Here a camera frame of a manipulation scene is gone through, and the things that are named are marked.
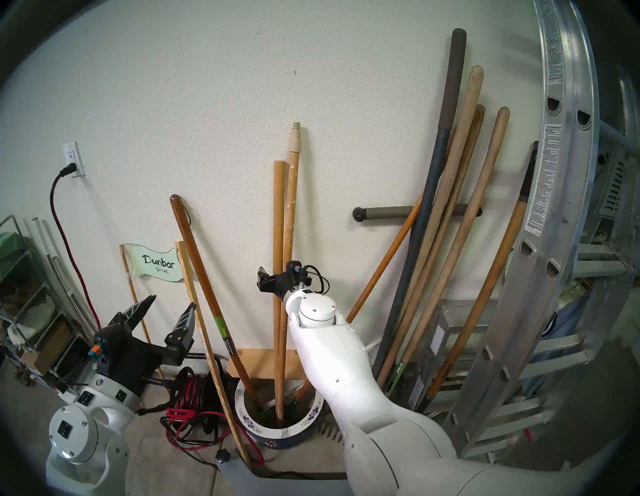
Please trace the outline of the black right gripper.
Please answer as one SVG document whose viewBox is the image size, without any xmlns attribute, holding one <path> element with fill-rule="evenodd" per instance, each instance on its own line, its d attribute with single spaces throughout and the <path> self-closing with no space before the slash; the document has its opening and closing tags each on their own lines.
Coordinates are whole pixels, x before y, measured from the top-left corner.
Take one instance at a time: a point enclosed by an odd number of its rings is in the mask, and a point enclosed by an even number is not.
<svg viewBox="0 0 640 496">
<path fill-rule="evenodd" d="M 274 293 L 281 300 L 286 298 L 286 294 L 292 293 L 300 286 L 300 272 L 298 270 L 290 270 L 278 274 L 267 274 L 263 267 L 258 268 L 257 287 L 262 293 Z"/>
</svg>

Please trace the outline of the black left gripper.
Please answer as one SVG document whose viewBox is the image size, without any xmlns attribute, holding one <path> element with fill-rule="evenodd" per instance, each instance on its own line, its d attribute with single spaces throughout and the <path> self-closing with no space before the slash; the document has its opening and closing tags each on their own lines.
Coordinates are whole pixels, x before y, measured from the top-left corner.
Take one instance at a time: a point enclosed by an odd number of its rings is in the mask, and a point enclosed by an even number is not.
<svg viewBox="0 0 640 496">
<path fill-rule="evenodd" d="M 117 382 L 140 397 L 146 388 L 145 378 L 151 377 L 162 365 L 180 366 L 193 346 L 196 303 L 190 303 L 165 338 L 165 347 L 149 344 L 133 336 L 157 296 L 147 296 L 124 312 L 118 312 L 109 326 L 101 329 L 94 344 L 101 349 L 97 357 L 97 372 Z"/>
</svg>

